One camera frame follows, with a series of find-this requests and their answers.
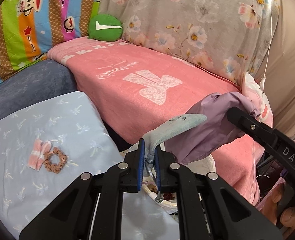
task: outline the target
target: white bow print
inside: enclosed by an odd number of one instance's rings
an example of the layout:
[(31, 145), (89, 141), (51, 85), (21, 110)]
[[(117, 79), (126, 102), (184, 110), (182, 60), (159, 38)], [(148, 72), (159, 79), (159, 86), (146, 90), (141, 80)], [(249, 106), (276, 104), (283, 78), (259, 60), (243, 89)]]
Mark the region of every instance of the white bow print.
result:
[(140, 76), (131, 73), (123, 78), (123, 80), (147, 87), (140, 90), (140, 95), (158, 105), (163, 105), (165, 103), (166, 91), (169, 88), (183, 83), (180, 79), (174, 78), (169, 75), (163, 75), (161, 78), (159, 78), (157, 75), (154, 75), (149, 70), (140, 70), (136, 71), (136, 73)]

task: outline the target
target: round green cushion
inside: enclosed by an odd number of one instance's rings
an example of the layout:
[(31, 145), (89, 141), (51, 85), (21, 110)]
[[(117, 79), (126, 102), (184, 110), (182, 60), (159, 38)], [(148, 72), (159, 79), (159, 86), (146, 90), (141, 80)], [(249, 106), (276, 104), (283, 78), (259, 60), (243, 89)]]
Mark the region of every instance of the round green cushion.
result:
[(89, 21), (89, 38), (98, 41), (116, 41), (122, 36), (123, 31), (123, 28), (116, 26), (122, 27), (118, 19), (109, 14), (98, 14)]

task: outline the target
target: red star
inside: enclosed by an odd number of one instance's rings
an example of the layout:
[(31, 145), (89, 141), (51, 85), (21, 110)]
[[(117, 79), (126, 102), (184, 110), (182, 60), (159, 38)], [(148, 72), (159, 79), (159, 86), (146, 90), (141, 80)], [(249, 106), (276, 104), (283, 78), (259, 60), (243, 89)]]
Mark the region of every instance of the red star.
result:
[(24, 30), (24, 35), (30, 35), (32, 28), (30, 28), (29, 26)]

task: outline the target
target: purple fabric bag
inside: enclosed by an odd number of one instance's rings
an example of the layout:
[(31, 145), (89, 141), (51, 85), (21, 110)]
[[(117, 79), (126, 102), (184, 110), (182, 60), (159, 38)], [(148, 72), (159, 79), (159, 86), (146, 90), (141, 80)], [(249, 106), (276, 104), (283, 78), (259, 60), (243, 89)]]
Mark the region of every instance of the purple fabric bag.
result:
[(204, 114), (207, 121), (167, 140), (165, 150), (173, 153), (178, 163), (186, 165), (242, 137), (245, 133), (230, 123), (226, 116), (227, 110), (234, 106), (254, 118), (260, 115), (255, 105), (239, 92), (210, 94), (186, 112)]

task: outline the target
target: human hand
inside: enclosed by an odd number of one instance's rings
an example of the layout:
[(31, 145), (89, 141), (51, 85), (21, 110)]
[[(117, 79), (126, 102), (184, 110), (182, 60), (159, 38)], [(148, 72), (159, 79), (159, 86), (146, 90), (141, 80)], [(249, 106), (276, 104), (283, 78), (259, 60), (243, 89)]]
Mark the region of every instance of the human hand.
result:
[[(277, 209), (278, 202), (281, 200), (284, 193), (284, 183), (278, 184), (273, 190), (272, 194), (267, 198), (264, 206), (261, 210), (262, 214), (265, 215), (274, 225), (277, 223)], [(295, 229), (295, 207), (287, 208), (283, 211), (280, 217), (280, 222), (283, 226), (288, 229), (283, 233), (283, 238), (287, 239), (288, 236)]]

